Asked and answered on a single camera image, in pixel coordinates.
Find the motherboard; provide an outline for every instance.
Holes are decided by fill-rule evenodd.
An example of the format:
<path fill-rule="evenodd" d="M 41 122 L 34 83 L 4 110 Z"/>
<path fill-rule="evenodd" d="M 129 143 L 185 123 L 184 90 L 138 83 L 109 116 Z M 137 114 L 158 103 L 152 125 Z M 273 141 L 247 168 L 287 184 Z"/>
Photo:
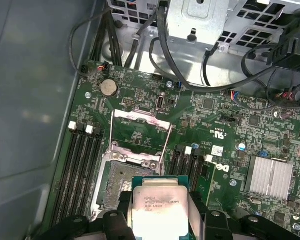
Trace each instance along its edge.
<path fill-rule="evenodd" d="M 186 175 L 209 209 L 260 215 L 300 232 L 300 110 L 254 112 L 228 91 L 198 94 L 100 62 L 85 68 L 98 71 L 77 85 L 44 229 L 117 209 L 134 176 Z M 238 101 L 268 105 L 241 94 Z"/>

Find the screw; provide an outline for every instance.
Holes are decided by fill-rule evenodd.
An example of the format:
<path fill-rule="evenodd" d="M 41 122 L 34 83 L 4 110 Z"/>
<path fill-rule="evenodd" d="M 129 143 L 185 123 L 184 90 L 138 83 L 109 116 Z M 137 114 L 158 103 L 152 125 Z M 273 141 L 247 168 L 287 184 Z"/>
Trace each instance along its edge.
<path fill-rule="evenodd" d="M 256 57 L 257 57 L 257 55 L 256 55 L 254 52 L 250 53 L 250 54 L 247 56 L 247 58 L 250 59 L 250 60 L 255 60 Z"/>
<path fill-rule="evenodd" d="M 92 94 L 91 94 L 91 92 L 87 91 L 84 96 L 86 99 L 90 99 L 92 97 Z"/>
<path fill-rule="evenodd" d="M 168 89 L 170 89 L 170 88 L 173 87 L 174 83 L 173 83 L 172 81 L 167 81 L 167 82 L 165 83 L 165 85 L 166 85 L 166 87 L 167 87 Z"/>
<path fill-rule="evenodd" d="M 220 212 L 218 212 L 218 211 L 213 211 L 212 213 L 211 213 L 211 215 L 212 216 L 215 216 L 215 217 L 220 217 Z"/>
<path fill-rule="evenodd" d="M 219 53 L 222 53 L 224 50 L 225 50 L 225 47 L 224 47 L 224 46 L 220 46 L 220 47 L 218 48 L 218 52 L 219 52 Z"/>
<path fill-rule="evenodd" d="M 300 231 L 300 224 L 298 224 L 298 223 L 295 223 L 295 224 L 293 224 L 293 229 L 294 230 L 296 230 L 296 231 Z"/>
<path fill-rule="evenodd" d="M 253 223 L 259 222 L 258 218 L 256 218 L 255 216 L 251 216 L 248 219 L 249 219 L 250 222 L 253 222 Z"/>
<path fill-rule="evenodd" d="M 234 180 L 234 179 L 232 179 L 231 181 L 230 181 L 230 186 L 231 187 L 235 187 L 235 186 L 237 186 L 237 181 L 236 180 Z"/>
<path fill-rule="evenodd" d="M 157 164 L 151 163 L 151 164 L 150 164 L 150 168 L 151 168 L 151 169 L 156 169 L 156 168 L 157 168 Z"/>
<path fill-rule="evenodd" d="M 113 153 L 112 154 L 112 159 L 118 159 L 119 158 L 119 154 L 118 153 Z"/>

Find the green circuit board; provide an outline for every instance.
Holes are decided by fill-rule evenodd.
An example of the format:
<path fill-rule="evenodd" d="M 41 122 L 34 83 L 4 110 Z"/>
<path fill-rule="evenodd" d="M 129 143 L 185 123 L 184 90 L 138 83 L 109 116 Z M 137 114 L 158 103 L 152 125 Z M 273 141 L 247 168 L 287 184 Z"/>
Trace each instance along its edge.
<path fill-rule="evenodd" d="M 92 61 L 86 63 L 90 70 L 99 65 Z M 114 80 L 118 88 L 112 97 L 105 97 L 100 90 L 100 84 L 107 79 Z M 158 75 L 118 66 L 110 66 L 108 72 L 98 71 L 92 77 L 80 79 L 69 121 L 102 129 L 97 162 L 101 161 L 102 153 L 109 145 L 113 110 L 130 112 L 138 109 L 151 113 L 173 126 L 164 154 L 166 175 L 175 173 L 172 168 L 176 168 L 173 162 L 176 149 L 192 147 L 202 160 L 200 169 L 195 171 L 193 181 L 196 183 L 192 190 L 202 193 L 202 199 L 210 209 L 225 211 L 231 216 L 237 208 L 242 208 L 249 214 L 264 216 L 298 234 L 299 230 L 293 226 L 300 225 L 300 110 L 294 110 L 288 119 L 280 119 L 275 117 L 282 113 L 280 109 L 275 110 L 277 115 L 274 111 L 253 112 L 233 103 L 228 92 L 197 94 L 179 83 L 168 88 L 167 81 Z M 157 106 L 159 97 L 162 97 L 160 107 Z M 251 108 L 267 107 L 267 101 L 261 98 L 240 94 L 238 100 Z M 166 137 L 167 131 L 142 120 L 132 124 L 119 118 L 113 130 L 113 139 L 120 146 L 139 153 L 162 151 Z M 69 142 L 70 133 L 67 132 L 54 183 L 60 182 Z M 238 150 L 240 143 L 246 145 L 244 151 Z M 213 162 L 219 167 L 205 161 L 206 155 L 213 156 Z M 254 156 L 293 164 L 288 200 L 246 191 L 249 166 Z M 107 174 L 101 187 L 103 191 L 107 188 Z M 98 166 L 93 179 L 97 176 Z M 230 185 L 232 180 L 236 181 L 235 186 Z M 102 198 L 101 194 L 98 204 L 102 204 Z M 55 201 L 56 192 L 52 190 L 45 221 L 51 218 Z M 85 206 L 87 215 L 89 209 L 88 204 Z"/>

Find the barcode sticker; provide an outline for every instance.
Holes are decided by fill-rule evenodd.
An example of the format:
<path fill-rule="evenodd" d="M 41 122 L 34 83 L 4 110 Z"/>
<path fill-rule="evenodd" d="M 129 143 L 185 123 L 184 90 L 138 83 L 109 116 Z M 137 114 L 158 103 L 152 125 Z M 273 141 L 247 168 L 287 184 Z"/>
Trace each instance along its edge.
<path fill-rule="evenodd" d="M 154 11 L 157 8 L 157 5 L 147 3 L 147 8 L 149 11 Z"/>
<path fill-rule="evenodd" d="M 222 157 L 222 154 L 224 153 L 224 147 L 223 146 L 212 146 L 211 155 Z"/>

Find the heatsink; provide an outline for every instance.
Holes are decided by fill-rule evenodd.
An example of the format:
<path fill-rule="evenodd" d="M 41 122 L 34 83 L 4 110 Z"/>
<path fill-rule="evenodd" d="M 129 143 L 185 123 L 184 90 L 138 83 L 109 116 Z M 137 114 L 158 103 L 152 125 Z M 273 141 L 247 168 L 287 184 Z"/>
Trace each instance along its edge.
<path fill-rule="evenodd" d="M 245 190 L 250 193 L 287 200 L 293 174 L 293 162 L 253 156 Z"/>

